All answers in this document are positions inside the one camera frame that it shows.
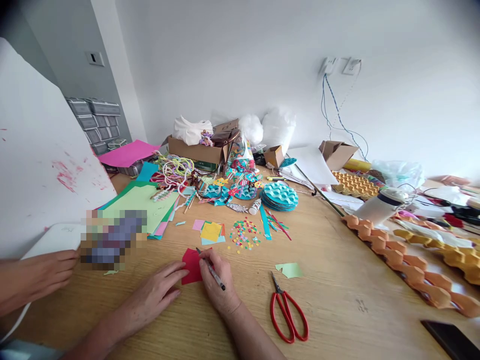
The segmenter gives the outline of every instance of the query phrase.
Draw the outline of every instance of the electrical outlet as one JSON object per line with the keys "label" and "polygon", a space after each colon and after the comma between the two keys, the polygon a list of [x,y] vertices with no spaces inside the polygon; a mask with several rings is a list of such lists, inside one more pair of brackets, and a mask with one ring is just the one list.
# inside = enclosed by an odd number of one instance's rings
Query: electrical outlet
{"label": "electrical outlet", "polygon": [[99,51],[85,51],[86,59],[91,65],[105,66],[102,53]]}
{"label": "electrical outlet", "polygon": [[344,75],[355,75],[358,71],[360,71],[360,63],[362,59],[351,57],[348,59],[345,68],[343,69],[342,74]]}
{"label": "electrical outlet", "polygon": [[323,61],[323,64],[321,66],[321,73],[330,75],[331,73],[334,72],[335,67],[337,66],[338,62],[338,57],[333,57],[333,56],[328,56],[325,58]]}

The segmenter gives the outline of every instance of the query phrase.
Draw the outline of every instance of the red scissors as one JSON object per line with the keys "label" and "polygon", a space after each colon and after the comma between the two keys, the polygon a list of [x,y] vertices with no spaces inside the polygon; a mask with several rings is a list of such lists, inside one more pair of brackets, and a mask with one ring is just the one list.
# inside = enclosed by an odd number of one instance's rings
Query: red scissors
{"label": "red scissors", "polygon": [[[283,341],[289,344],[293,344],[295,341],[295,337],[297,337],[301,341],[307,341],[309,339],[309,323],[307,322],[307,319],[305,318],[304,312],[300,308],[300,306],[295,302],[295,300],[292,299],[292,297],[286,292],[280,289],[280,286],[277,282],[277,279],[275,279],[274,273],[271,271],[271,277],[273,278],[273,282],[275,283],[275,292],[271,296],[271,303],[270,303],[270,315],[271,315],[271,322],[273,323],[273,326],[275,327],[276,332],[280,337],[282,338]],[[294,324],[294,319],[292,318],[292,313],[290,312],[290,307],[289,303],[287,302],[287,299],[291,301],[293,306],[296,307],[298,313],[301,316],[301,320],[303,321],[303,327],[305,329],[305,332],[303,336],[300,336],[299,332],[295,328]],[[290,336],[287,338],[285,335],[282,334],[280,331],[279,325],[277,324],[277,320],[275,319],[275,301],[278,302],[280,305],[281,312],[283,316],[285,317],[286,324],[288,325],[288,329],[290,330]]]}

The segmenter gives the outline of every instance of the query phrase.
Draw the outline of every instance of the grey wall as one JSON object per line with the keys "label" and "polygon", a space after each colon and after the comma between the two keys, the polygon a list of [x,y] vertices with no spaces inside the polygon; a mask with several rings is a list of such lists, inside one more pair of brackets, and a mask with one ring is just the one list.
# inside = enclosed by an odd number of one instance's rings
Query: grey wall
{"label": "grey wall", "polygon": [[32,65],[35,70],[51,83],[58,86],[54,71],[50,67],[39,42],[35,38],[32,28],[16,4],[10,9],[5,18],[5,23],[0,28],[0,37],[7,39],[10,45],[25,61]]}
{"label": "grey wall", "polygon": [[[64,96],[99,98],[122,106],[90,0],[26,1],[20,4],[20,10],[25,21],[19,22],[17,28],[27,32],[27,25],[34,34],[56,79],[54,83]],[[101,52],[105,66],[90,65],[85,51]],[[25,59],[36,69],[39,67],[36,57]],[[45,71],[38,71],[49,79]],[[120,136],[131,141],[123,108],[121,113]]]}

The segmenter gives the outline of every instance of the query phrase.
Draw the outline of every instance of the scissor handle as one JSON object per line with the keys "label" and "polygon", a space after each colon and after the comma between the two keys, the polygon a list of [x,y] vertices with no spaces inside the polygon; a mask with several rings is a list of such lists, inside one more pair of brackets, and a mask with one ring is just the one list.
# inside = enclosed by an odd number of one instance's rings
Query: scissor handle
{"label": "scissor handle", "polygon": [[[282,334],[282,332],[280,331],[279,325],[277,324],[277,319],[275,319],[275,300],[280,305],[281,312],[283,314],[283,317],[285,317],[286,324],[288,325],[288,329],[290,330],[290,337],[288,337],[288,338],[284,334]],[[294,341],[295,341],[294,326],[293,326],[293,324],[290,320],[289,314],[286,312],[285,307],[282,304],[282,300],[280,299],[280,295],[277,294],[276,292],[274,292],[271,296],[270,315],[271,315],[271,322],[273,323],[273,327],[275,328],[278,335],[280,335],[281,339],[286,343],[293,344]]]}
{"label": "scissor handle", "polygon": [[[305,317],[304,312],[302,311],[300,306],[297,304],[297,302],[294,299],[292,299],[292,297],[290,296],[290,294],[288,292],[283,291],[281,296],[283,297],[283,301],[285,302],[286,313],[287,313],[287,315],[290,319],[291,327],[293,328],[293,332],[294,332],[295,336],[301,341],[307,341],[309,339],[309,323],[307,322],[307,318]],[[300,336],[299,332],[297,331],[297,328],[295,327],[294,319],[292,317],[292,313],[290,312],[290,306],[289,306],[289,303],[287,301],[287,298],[290,300],[290,302],[293,304],[293,306],[296,307],[296,310],[300,314],[301,320],[303,322],[303,328],[304,328],[303,336]]]}

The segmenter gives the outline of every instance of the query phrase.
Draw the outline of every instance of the open cardboard box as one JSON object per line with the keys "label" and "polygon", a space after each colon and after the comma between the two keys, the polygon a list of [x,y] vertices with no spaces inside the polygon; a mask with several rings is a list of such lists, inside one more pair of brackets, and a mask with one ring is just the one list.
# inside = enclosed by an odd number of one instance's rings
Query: open cardboard box
{"label": "open cardboard box", "polygon": [[[216,143],[214,139],[216,139],[221,133],[225,133],[225,137],[228,138],[229,133],[238,128],[238,126],[238,119],[214,126],[212,136],[213,142]],[[182,140],[172,137],[172,135],[167,136],[162,145],[165,145],[166,143],[168,143],[168,152],[170,154],[212,164],[220,164],[222,159],[227,159],[229,151],[228,146],[217,147],[205,146],[202,144],[188,146]]]}
{"label": "open cardboard box", "polygon": [[321,142],[319,149],[328,168],[331,171],[339,171],[359,148],[343,141],[327,140]]}

